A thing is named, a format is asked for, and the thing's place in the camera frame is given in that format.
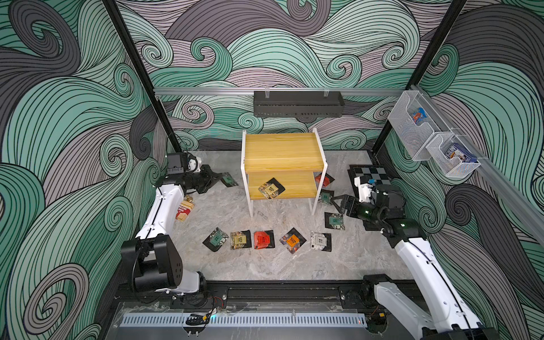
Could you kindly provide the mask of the jasmine tea bag front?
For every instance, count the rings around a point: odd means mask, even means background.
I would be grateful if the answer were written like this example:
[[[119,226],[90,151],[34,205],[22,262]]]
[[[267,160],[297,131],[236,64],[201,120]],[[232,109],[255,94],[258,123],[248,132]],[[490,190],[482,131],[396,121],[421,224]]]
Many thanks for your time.
[[[332,205],[332,198],[334,197],[334,191],[321,190],[318,202],[323,205]]]

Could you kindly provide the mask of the jasmine tea bag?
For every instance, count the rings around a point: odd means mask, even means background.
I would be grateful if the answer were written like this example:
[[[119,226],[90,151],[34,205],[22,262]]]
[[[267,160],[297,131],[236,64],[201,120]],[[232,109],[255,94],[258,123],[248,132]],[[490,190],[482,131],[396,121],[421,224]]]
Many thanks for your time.
[[[326,212],[324,214],[324,226],[331,230],[345,230],[344,216],[338,213]]]
[[[318,202],[323,205],[332,205],[332,198],[334,197],[334,191],[321,190]]]

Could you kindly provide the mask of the red tea bag shelf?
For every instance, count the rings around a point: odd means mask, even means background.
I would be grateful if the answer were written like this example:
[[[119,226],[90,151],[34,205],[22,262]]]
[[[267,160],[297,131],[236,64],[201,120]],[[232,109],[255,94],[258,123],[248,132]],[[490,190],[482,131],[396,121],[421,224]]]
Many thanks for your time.
[[[275,239],[273,230],[257,231],[254,233],[255,249],[274,249]]]
[[[322,173],[319,173],[314,178],[315,183],[317,185],[322,184],[322,187],[328,187],[330,184],[332,184],[335,181],[335,178],[326,173],[325,175],[322,175]]]

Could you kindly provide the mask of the yellow tea bag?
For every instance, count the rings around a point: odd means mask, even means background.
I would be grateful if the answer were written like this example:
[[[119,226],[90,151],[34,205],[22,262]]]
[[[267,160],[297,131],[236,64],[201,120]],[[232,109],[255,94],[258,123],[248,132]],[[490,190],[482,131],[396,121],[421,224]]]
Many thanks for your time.
[[[259,187],[259,192],[266,199],[274,199],[280,196],[285,190],[285,187],[276,178],[271,178]]]
[[[247,249],[252,247],[251,232],[249,230],[230,233],[231,249]]]

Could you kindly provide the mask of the orange floral tea bag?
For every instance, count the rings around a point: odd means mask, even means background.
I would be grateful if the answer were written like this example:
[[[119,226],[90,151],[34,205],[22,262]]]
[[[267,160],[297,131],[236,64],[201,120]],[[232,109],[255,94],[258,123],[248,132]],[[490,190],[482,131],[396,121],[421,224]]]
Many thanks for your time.
[[[292,228],[280,238],[280,242],[291,254],[295,254],[307,240],[296,228]]]

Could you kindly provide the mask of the red tea bag top shelf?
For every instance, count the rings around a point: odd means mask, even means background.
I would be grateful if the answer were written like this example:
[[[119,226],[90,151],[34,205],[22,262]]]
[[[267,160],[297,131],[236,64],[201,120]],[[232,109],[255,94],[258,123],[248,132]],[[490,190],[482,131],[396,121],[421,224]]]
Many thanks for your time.
[[[257,231],[254,233],[255,249],[274,249],[275,239],[273,230]]]

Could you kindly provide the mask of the jasmine tea bag shelf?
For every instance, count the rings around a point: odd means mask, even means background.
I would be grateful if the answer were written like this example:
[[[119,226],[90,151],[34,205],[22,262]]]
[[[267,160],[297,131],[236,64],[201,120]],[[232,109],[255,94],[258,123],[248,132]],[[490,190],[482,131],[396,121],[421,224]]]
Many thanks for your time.
[[[234,178],[232,177],[232,175],[228,172],[225,172],[222,174],[222,178],[221,178],[221,181],[222,183],[228,187],[228,188],[231,188],[231,187],[234,187],[234,186],[238,186],[239,184],[234,180]]]

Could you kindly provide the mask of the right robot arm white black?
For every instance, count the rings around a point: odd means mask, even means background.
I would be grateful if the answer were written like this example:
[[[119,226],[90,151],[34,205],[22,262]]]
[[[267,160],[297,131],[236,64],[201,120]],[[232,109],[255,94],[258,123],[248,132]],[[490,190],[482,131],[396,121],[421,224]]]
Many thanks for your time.
[[[436,259],[420,224],[405,215],[406,199],[399,191],[379,191],[375,198],[340,195],[331,198],[338,213],[362,220],[377,231],[403,260],[426,303],[423,309],[386,275],[367,276],[370,299],[383,306],[415,339],[498,339],[460,297]]]

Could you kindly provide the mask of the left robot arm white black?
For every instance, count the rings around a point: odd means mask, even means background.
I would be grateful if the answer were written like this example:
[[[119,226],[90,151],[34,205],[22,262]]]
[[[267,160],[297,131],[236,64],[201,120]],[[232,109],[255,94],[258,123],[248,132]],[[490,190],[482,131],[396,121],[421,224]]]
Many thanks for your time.
[[[143,227],[120,250],[128,284],[135,293],[201,291],[203,276],[184,268],[171,240],[178,209],[187,194],[204,194],[222,177],[204,164],[199,172],[168,174],[157,183],[155,200]]]

